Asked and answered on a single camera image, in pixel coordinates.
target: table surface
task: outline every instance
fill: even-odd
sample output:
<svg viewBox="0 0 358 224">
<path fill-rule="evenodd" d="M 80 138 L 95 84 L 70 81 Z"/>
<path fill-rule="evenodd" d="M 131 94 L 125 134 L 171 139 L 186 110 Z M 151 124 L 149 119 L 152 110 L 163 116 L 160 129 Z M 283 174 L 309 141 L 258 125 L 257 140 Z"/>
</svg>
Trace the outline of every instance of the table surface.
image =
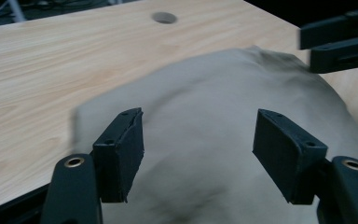
<svg viewBox="0 0 358 224">
<path fill-rule="evenodd" d="M 307 61 L 295 26 L 241 0 L 145 0 L 0 26 L 0 204 L 49 182 L 76 106 L 168 63 L 252 45 Z M 358 121 L 358 69 L 324 78 Z"/>
</svg>

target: black mechanical arm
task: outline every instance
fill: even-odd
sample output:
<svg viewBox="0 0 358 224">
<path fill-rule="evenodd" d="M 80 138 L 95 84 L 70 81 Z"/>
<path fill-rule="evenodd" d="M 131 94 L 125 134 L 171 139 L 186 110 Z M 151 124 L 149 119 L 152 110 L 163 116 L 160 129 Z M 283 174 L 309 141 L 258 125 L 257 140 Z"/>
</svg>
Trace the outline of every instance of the black mechanical arm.
<svg viewBox="0 0 358 224">
<path fill-rule="evenodd" d="M 299 48 L 310 49 L 312 73 L 358 68 L 358 9 L 302 26 Z"/>
<path fill-rule="evenodd" d="M 63 158 L 49 184 L 0 205 L 0 224 L 102 224 L 101 202 L 127 201 L 144 157 L 142 115 L 120 113 L 89 155 Z"/>
<path fill-rule="evenodd" d="M 254 154 L 287 202 L 319 199 L 321 224 L 358 224 L 358 160 L 335 157 L 327 146 L 282 114 L 259 109 Z"/>
</svg>

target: screw hole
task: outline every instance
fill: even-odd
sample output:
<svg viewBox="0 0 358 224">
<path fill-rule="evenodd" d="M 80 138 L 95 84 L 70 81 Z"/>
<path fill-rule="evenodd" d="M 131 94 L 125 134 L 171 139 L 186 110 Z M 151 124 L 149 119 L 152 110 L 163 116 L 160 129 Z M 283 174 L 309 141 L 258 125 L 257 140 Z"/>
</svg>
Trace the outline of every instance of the screw hole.
<svg viewBox="0 0 358 224">
<path fill-rule="evenodd" d="M 75 158 L 72 158 L 72 159 L 66 161 L 65 166 L 68 168 L 74 168 L 74 167 L 81 165 L 81 163 L 83 163 L 83 162 L 84 162 L 83 158 L 75 157 Z"/>
<path fill-rule="evenodd" d="M 309 147 L 315 147 L 316 146 L 316 144 L 314 144 L 313 142 L 306 142 L 305 144 L 307 146 L 309 146 Z"/>
<path fill-rule="evenodd" d="M 357 161 L 350 161 L 350 160 L 345 160 L 342 162 L 346 167 L 358 171 L 358 162 Z"/>
<path fill-rule="evenodd" d="M 152 19 L 162 24 L 173 24 L 178 20 L 175 15 L 168 12 L 156 12 L 152 15 Z"/>
</svg>

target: gray cloth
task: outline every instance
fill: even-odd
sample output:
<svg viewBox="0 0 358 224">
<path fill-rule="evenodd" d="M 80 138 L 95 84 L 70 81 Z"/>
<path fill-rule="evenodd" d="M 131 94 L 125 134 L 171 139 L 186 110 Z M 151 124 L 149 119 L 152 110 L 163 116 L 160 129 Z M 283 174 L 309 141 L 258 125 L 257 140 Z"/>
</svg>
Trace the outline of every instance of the gray cloth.
<svg viewBox="0 0 358 224">
<path fill-rule="evenodd" d="M 252 153 L 258 108 L 326 143 L 329 160 L 358 159 L 358 126 L 345 104 L 289 54 L 223 50 L 107 92 L 76 110 L 75 152 L 89 153 L 116 115 L 134 107 L 145 112 L 145 157 L 129 203 L 103 205 L 105 223 L 317 223 L 317 201 L 286 203 Z"/>
</svg>

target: crumpled fabric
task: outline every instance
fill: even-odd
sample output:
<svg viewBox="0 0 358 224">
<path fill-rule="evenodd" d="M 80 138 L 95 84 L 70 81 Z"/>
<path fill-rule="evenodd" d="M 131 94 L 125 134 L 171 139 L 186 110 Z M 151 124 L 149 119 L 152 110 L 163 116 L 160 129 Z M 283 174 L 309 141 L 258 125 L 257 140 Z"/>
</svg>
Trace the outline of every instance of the crumpled fabric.
<svg viewBox="0 0 358 224">
<path fill-rule="evenodd" d="M 145 112 L 145 157 L 129 202 L 103 204 L 108 224 L 318 223 L 318 200 L 287 203 L 252 153 L 259 108 L 327 144 L 328 160 L 358 159 L 358 126 L 344 102 L 290 54 L 227 49 L 113 89 L 76 109 L 74 152 L 90 153 L 116 115 L 135 107 Z"/>
</svg>

